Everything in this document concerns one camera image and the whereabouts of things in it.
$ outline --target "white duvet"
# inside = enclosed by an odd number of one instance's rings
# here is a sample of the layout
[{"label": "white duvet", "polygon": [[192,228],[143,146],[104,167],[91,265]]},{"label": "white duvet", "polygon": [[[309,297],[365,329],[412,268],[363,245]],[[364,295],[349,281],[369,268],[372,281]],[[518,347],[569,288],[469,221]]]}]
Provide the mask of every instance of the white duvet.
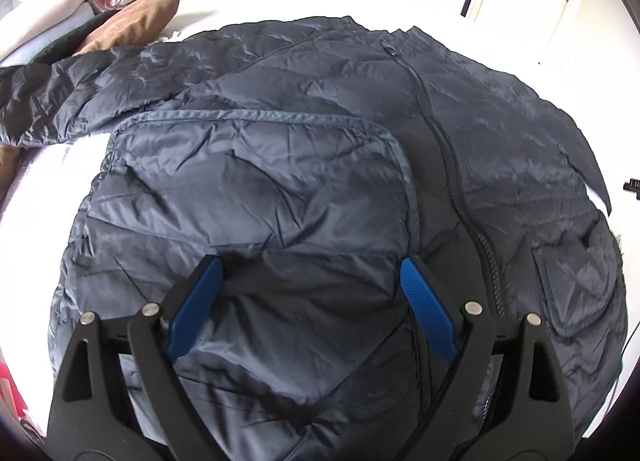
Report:
[{"label": "white duvet", "polygon": [[[181,0],[165,35],[178,32],[175,40],[180,40],[228,24],[309,16],[352,16],[370,30],[408,30],[415,25],[454,51],[512,72],[534,87],[536,80],[540,83],[535,70],[518,56],[516,44],[479,30],[453,13],[450,4],[435,0]],[[580,118],[574,117],[580,125]],[[19,391],[43,429],[53,388],[47,349],[51,297],[72,221],[98,174],[107,142],[108,135],[101,134],[32,151],[0,220],[0,289],[12,287],[0,291],[0,344]],[[596,157],[605,144],[599,145],[592,143]],[[592,199],[603,206],[597,196]],[[626,281],[632,290],[637,284],[630,277]],[[633,348],[628,354],[638,356]]]}]

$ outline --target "black cable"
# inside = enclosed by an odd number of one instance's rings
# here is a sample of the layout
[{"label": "black cable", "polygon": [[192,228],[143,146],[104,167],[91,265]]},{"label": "black cable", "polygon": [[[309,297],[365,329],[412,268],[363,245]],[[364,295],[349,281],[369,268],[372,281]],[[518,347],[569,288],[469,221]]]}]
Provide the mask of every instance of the black cable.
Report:
[{"label": "black cable", "polygon": [[[629,338],[626,339],[625,346],[622,348],[622,354],[621,354],[622,357],[625,356],[626,347],[631,343],[631,339],[634,337],[634,335],[636,334],[636,331],[638,331],[639,327],[640,327],[640,320],[636,324],[636,327],[634,327],[634,330],[631,332],[631,335],[629,335]],[[614,383],[614,385],[613,385],[613,391],[611,393],[611,398],[609,398],[609,404],[607,405],[607,410],[604,413],[604,415],[609,414],[609,411],[611,410],[611,408],[613,406],[613,401],[614,401],[614,399],[616,397],[616,391],[618,390],[618,384],[619,383],[620,383],[620,376],[618,378],[616,378],[616,383]]]}]

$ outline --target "brown cushion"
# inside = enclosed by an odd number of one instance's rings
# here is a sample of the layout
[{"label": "brown cushion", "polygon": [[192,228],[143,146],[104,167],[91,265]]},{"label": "brown cushion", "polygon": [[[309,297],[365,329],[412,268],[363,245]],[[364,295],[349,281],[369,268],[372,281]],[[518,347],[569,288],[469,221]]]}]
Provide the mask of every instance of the brown cushion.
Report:
[{"label": "brown cushion", "polygon": [[144,46],[160,36],[174,18],[180,0],[137,0],[91,32],[76,50],[108,50],[115,46]]},{"label": "brown cushion", "polygon": [[9,190],[15,177],[15,168],[20,161],[20,149],[0,145],[0,202]]}]

